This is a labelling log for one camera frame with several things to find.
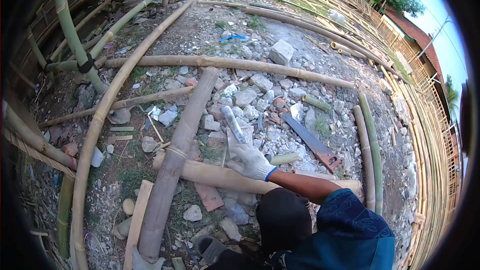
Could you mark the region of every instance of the wooden board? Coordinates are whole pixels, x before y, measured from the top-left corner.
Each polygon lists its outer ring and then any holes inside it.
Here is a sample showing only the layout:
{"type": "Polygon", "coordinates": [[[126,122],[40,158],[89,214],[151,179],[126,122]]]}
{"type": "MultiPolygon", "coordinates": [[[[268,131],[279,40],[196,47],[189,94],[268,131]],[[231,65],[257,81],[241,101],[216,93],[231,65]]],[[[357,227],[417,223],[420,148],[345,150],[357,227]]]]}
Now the wooden board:
{"type": "Polygon", "coordinates": [[[200,195],[201,201],[207,209],[207,212],[213,211],[223,205],[222,197],[217,191],[217,188],[202,183],[193,184],[195,185],[195,189],[197,190],[198,195],[200,195]]]}
{"type": "Polygon", "coordinates": [[[123,263],[124,270],[132,270],[132,247],[138,243],[140,231],[142,230],[142,222],[144,221],[145,210],[147,209],[148,198],[152,191],[153,183],[148,180],[142,180],[140,192],[137,196],[135,209],[131,217],[130,230],[128,232],[127,245],[125,246],[125,262],[123,263]]]}

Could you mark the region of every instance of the sandal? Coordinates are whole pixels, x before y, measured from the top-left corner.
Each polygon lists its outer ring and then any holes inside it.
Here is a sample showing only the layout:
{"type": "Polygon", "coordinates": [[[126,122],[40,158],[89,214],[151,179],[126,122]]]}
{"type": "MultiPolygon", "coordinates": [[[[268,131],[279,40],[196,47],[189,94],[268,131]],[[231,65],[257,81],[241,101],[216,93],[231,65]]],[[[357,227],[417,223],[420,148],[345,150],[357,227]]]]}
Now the sandal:
{"type": "Polygon", "coordinates": [[[195,242],[195,248],[201,257],[204,258],[210,264],[217,262],[220,258],[220,254],[225,250],[229,250],[224,244],[214,237],[209,235],[203,235],[195,242]]]}

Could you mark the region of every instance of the blue patterned shirt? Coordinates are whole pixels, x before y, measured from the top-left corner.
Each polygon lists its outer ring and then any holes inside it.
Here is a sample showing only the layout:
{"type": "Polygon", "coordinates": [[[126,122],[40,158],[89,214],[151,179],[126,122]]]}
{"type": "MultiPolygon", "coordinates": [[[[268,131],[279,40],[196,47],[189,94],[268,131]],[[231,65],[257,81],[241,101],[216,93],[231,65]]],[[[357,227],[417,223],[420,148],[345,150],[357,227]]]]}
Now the blue patterned shirt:
{"type": "Polygon", "coordinates": [[[392,269],[395,235],[351,189],[332,192],[317,213],[318,231],[293,250],[270,255],[274,269],[392,269]]]}

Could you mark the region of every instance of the red tiled roof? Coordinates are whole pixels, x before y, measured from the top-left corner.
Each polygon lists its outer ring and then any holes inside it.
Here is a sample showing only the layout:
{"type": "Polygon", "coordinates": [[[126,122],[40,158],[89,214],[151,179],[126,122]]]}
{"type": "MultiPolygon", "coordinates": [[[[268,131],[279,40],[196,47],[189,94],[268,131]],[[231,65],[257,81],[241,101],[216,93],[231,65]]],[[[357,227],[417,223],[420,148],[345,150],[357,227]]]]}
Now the red tiled roof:
{"type": "MultiPolygon", "coordinates": [[[[422,49],[430,43],[432,40],[423,30],[418,26],[413,24],[410,20],[405,18],[404,15],[399,15],[395,10],[384,10],[385,15],[387,15],[396,25],[398,25],[408,37],[414,39],[422,49]]],[[[444,78],[442,75],[442,69],[440,68],[440,63],[438,62],[437,53],[435,52],[434,45],[430,45],[425,51],[428,60],[433,65],[435,70],[438,73],[441,84],[445,85],[444,78]]]]}

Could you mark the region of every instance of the white work glove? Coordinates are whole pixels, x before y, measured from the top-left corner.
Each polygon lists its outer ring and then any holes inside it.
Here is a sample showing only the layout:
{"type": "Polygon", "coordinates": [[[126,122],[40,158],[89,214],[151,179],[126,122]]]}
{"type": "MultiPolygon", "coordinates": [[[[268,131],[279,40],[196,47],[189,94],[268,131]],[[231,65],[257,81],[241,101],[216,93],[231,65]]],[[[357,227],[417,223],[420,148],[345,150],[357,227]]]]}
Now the white work glove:
{"type": "Polygon", "coordinates": [[[265,156],[256,147],[248,144],[237,144],[230,147],[230,152],[240,157],[243,170],[235,169],[244,177],[267,181],[268,176],[277,168],[270,165],[265,156]]]}
{"type": "Polygon", "coordinates": [[[133,245],[133,258],[131,259],[131,265],[133,270],[162,270],[165,258],[159,258],[154,264],[150,264],[138,252],[137,245],[133,245]]]}

